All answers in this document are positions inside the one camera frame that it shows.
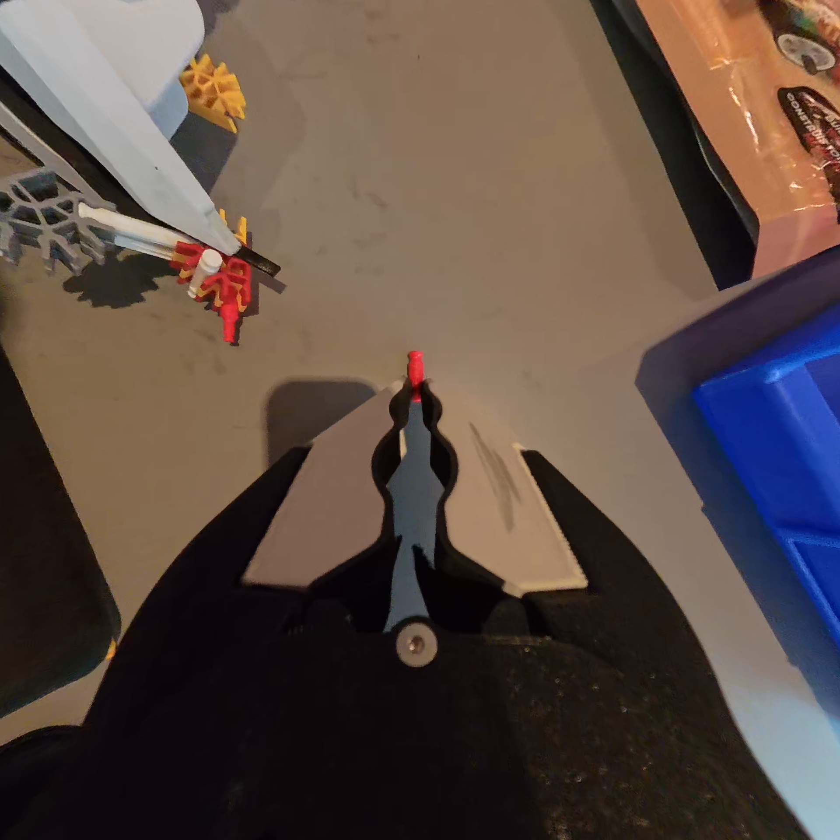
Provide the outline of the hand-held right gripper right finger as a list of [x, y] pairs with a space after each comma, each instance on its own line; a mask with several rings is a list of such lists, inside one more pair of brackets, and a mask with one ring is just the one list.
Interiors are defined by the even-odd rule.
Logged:
[[422, 407], [442, 488], [436, 566], [517, 598], [585, 590], [587, 577], [507, 419], [439, 382], [422, 384]]

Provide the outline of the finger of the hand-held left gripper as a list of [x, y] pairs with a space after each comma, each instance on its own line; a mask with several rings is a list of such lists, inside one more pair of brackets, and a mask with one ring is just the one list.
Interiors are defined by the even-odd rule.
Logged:
[[27, 157], [53, 172], [73, 190], [88, 196], [99, 197], [99, 193], [78, 173], [72, 165], [43, 141], [4, 103], [1, 103], [1, 128]]
[[178, 150], [93, 45], [78, 2], [1, 3], [2, 103], [99, 193], [90, 201], [238, 255], [267, 277], [277, 264], [241, 243]]

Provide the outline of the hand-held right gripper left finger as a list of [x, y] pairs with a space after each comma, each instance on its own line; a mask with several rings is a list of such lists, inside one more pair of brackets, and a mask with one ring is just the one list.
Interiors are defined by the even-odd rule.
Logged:
[[246, 568], [242, 582], [308, 589], [372, 547], [385, 499], [375, 484], [377, 446], [393, 430], [397, 380], [316, 436]]

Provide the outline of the small toy building assembly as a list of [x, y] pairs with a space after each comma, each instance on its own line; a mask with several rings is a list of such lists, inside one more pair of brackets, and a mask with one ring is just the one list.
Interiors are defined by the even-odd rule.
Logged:
[[246, 259], [169, 227], [94, 206], [91, 199], [43, 166], [2, 175], [2, 257], [16, 265], [29, 247], [39, 252], [48, 271], [61, 265], [74, 276], [89, 263], [102, 266], [113, 249], [161, 259], [176, 270], [190, 299], [216, 312], [224, 341], [238, 343], [241, 322], [254, 303], [253, 267]]

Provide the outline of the blue plastic bin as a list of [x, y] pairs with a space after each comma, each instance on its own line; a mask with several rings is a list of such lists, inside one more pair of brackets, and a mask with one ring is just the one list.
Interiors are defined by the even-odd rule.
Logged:
[[838, 305], [692, 395], [837, 647]]

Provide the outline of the yellow fan connector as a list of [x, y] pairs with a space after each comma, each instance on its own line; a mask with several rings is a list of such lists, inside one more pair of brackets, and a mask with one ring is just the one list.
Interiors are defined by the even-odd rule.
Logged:
[[246, 99], [239, 81], [224, 62], [215, 64], [208, 54], [192, 58], [179, 81], [189, 113], [236, 134], [245, 119]]

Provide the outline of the black perforated pad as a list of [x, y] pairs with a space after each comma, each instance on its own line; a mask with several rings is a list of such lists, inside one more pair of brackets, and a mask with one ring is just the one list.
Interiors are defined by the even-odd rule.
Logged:
[[88, 535], [2, 351], [2, 717], [92, 672], [120, 631]]

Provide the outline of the orange printed packet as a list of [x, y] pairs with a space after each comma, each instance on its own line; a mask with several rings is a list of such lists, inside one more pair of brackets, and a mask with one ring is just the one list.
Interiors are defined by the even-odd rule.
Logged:
[[758, 224], [753, 278], [839, 242], [839, 5], [637, 2]]

